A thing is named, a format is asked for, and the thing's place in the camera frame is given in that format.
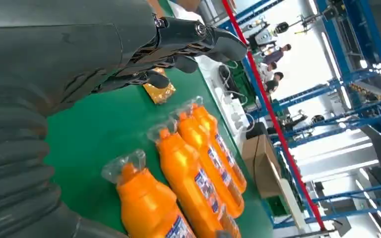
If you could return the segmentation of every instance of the yellow package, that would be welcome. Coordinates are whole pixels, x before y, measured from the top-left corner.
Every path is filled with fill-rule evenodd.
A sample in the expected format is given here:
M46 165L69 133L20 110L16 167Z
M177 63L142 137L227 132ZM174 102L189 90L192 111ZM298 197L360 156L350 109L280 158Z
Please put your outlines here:
M155 68L154 71L166 76L166 72L164 72L164 69L162 68ZM167 88L163 89L156 88L149 83L144 84L143 87L155 104L165 103L167 99L176 91L176 88L172 83L170 83Z

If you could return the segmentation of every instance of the bottle label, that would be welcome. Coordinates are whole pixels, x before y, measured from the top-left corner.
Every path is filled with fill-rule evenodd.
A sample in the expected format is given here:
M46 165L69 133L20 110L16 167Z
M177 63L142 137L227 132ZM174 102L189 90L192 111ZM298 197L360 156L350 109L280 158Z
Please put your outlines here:
M220 157L218 156L217 152L212 148L212 146L209 146L208 148L208 155L211 158L212 163L214 164L215 168L218 170L218 172L221 175L221 179L225 183L226 186L230 184L231 176L227 172L226 168L224 167L223 163L220 160Z
M214 185L211 180L209 180L203 169L200 169L198 174L195 176L195 182L201 189L202 194L204 195L209 206L212 208L214 213L218 212L218 201L217 194L215 193Z
M195 238L195 235L184 219L179 215L172 225L172 228L166 234L166 238Z
M219 221L220 221L220 224L221 226L223 227L223 229L225 231L228 231L229 233L231 234L236 234L236 233L239 233L239 228L236 224L236 222L234 221L234 219L226 212L226 206L222 206L221 207L221 214L222 216L219 217Z
M226 143L224 143L223 138L220 134L215 135L215 140L220 145L221 150L226 154L227 161L229 162L230 166L233 167L236 164L236 160L234 159L234 156L230 153L229 149L226 146Z

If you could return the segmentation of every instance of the metal joint screw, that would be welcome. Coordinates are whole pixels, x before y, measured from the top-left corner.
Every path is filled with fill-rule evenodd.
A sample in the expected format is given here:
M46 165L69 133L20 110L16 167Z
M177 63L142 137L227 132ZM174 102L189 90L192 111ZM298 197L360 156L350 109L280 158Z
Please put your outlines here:
M161 19L155 19L155 26L161 27L163 25L164 21Z
M196 33L199 35L199 36L205 36L206 34L206 27L201 24L201 23L198 23L196 26L195 26L195 31Z

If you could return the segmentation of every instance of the white shirt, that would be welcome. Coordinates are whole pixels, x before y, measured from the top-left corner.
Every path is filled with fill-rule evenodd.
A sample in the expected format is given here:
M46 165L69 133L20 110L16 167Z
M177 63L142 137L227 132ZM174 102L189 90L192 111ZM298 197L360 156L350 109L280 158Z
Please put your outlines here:
M274 76L274 72L268 71L267 68L268 68L268 65L265 63L259 63L257 65L257 69L260 73L260 77L263 82L272 80L272 77Z

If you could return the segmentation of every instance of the orange bottle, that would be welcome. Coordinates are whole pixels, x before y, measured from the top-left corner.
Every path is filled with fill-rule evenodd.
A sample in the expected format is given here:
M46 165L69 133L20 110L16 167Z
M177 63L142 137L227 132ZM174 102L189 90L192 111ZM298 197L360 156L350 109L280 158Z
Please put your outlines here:
M215 238L217 231L224 230L232 237L240 238L239 228L226 212L225 205L200 165L199 153L178 133L170 133L166 126L157 126L152 131L159 134L158 138L153 136L152 139L160 153L161 170L178 196L197 237Z
M208 131L189 115L190 110L187 108L176 111L179 134L187 144L199 151L202 167L214 184L220 199L226 204L229 214L237 218L245 208L242 195L212 147Z
M117 183L122 222L131 238L195 238L176 204L176 195L145 167L145 153L118 157L102 170Z
M218 133L217 119L209 114L205 109L202 104L201 97L197 97L195 100L193 100L191 105L193 117L195 117L200 125L209 131L214 149L220 156L221 161L224 163L227 171L230 173L240 193L243 193L246 190L247 185L245 176L243 175L239 165L236 163L236 159L230 153L227 145L224 143L220 133Z

